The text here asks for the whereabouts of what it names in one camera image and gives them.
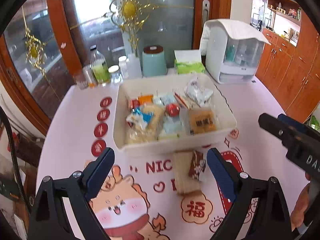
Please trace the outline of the person's right hand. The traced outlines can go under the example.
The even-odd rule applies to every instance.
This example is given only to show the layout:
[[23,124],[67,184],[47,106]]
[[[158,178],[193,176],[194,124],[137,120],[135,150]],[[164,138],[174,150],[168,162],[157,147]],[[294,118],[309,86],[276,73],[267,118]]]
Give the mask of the person's right hand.
[[309,187],[310,183],[304,187],[301,191],[295,207],[290,215],[290,222],[291,222],[291,230],[293,231],[295,228],[300,227],[303,224],[304,214],[309,205]]

